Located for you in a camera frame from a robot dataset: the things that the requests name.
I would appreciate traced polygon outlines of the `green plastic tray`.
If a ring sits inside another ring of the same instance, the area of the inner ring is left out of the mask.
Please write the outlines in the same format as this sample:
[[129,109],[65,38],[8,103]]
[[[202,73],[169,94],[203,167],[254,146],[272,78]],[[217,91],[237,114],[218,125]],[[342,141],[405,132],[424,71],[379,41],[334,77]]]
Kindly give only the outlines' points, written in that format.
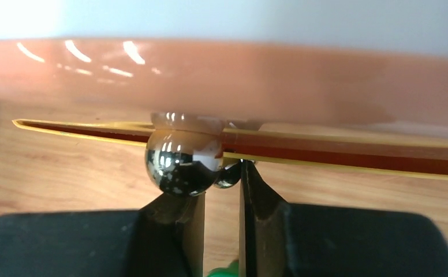
[[207,277],[239,277],[239,261],[232,261],[227,267],[212,269]]

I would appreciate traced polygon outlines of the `round pastel mini drawer cabinet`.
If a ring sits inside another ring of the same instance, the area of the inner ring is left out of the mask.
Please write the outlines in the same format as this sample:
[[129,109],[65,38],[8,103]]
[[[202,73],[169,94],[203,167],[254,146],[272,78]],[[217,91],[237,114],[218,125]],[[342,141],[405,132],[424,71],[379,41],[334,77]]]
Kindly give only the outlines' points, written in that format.
[[0,100],[96,110],[35,132],[147,147],[210,185],[238,159],[448,179],[448,57],[205,40],[0,40]]

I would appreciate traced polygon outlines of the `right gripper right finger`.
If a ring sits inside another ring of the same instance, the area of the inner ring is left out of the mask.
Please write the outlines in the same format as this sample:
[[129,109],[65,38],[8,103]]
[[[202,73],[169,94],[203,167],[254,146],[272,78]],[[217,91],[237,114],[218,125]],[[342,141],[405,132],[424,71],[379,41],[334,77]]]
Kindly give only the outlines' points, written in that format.
[[239,276],[448,276],[448,245],[419,214],[291,203],[241,163]]

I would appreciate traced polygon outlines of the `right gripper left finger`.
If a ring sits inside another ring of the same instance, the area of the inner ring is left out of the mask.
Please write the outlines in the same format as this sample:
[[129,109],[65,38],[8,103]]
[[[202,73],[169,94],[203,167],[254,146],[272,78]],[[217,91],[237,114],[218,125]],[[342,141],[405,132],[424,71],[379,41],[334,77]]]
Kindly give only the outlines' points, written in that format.
[[205,197],[0,216],[0,276],[202,276]]

